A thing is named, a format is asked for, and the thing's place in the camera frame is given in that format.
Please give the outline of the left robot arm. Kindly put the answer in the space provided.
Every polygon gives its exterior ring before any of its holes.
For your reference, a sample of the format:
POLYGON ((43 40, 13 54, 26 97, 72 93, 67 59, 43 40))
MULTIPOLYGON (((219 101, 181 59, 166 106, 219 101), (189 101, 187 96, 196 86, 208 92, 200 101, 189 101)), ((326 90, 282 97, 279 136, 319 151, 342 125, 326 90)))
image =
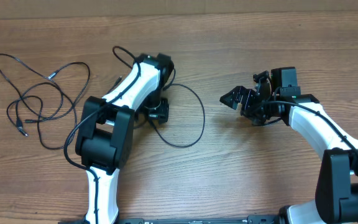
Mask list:
POLYGON ((89 207, 82 223, 117 222, 118 175, 132 149, 135 120, 142 113, 146 121, 167 122, 169 104, 161 93, 173 70, 168 55, 141 54, 115 90, 86 100, 75 145, 89 187, 89 207))

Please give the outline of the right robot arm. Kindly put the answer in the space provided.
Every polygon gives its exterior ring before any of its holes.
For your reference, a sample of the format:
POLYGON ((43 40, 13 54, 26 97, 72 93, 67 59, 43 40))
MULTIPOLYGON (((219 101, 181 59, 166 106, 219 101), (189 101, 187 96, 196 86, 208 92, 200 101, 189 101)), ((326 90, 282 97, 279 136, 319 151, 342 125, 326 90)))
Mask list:
POLYGON ((254 88, 236 86, 220 97, 254 126, 283 121, 298 132, 321 159, 314 199, 282 207, 268 223, 358 223, 358 140, 325 112, 312 94, 302 94, 295 67, 253 76, 254 88))

